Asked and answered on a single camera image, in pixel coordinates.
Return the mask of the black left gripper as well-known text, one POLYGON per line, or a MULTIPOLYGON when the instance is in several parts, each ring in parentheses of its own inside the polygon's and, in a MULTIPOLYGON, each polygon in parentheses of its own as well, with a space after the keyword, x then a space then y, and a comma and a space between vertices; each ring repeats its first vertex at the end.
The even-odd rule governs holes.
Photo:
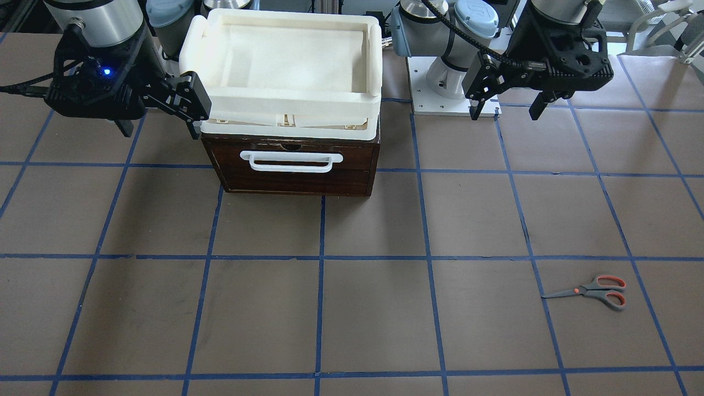
POLYGON ((541 91, 530 106, 536 121, 557 100, 556 92, 593 92, 611 81, 606 31, 597 20, 602 8, 603 3, 526 3, 509 41, 509 57, 546 68, 530 72, 477 53, 462 82, 472 120, 491 97, 512 87, 541 91))

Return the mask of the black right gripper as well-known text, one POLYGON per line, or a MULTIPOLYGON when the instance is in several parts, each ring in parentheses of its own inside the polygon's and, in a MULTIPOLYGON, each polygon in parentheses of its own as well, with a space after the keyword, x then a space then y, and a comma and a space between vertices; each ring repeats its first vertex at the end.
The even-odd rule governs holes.
POLYGON ((43 100, 60 115, 113 120, 126 137, 147 106, 177 116, 194 140, 200 123, 210 118, 212 101, 201 78, 186 71, 166 79, 152 35, 142 22, 130 38, 111 47, 91 47, 75 23, 65 28, 54 53, 54 70, 65 61, 80 61, 73 75, 56 75, 43 100))

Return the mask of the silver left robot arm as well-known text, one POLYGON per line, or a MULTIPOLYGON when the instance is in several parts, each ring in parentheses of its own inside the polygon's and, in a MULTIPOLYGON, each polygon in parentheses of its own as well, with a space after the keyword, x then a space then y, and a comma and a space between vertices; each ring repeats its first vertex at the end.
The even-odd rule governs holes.
POLYGON ((401 1, 390 31, 398 56, 432 57, 425 81, 435 95, 469 101, 480 117, 485 103, 510 89, 537 92, 530 116, 576 92, 595 92, 613 80, 603 1, 528 1, 502 53, 490 48, 499 15, 485 1, 401 1))

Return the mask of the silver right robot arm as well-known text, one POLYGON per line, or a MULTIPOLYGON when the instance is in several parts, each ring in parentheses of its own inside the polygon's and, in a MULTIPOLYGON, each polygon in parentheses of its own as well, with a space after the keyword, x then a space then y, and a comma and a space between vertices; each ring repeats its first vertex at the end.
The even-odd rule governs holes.
POLYGON ((105 119, 127 138, 133 121, 158 108, 186 123, 210 115, 211 100, 194 71, 169 78, 136 1, 47 1, 63 29, 54 53, 54 77, 43 97, 65 117, 105 119))

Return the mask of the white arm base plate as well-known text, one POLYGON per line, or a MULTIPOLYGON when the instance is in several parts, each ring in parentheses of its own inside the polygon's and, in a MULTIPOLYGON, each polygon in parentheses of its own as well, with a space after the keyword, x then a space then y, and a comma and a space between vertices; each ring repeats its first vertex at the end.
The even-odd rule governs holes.
POLYGON ((439 56, 412 56, 406 60, 415 114, 470 117, 471 102, 462 88, 465 71, 445 65, 439 56))

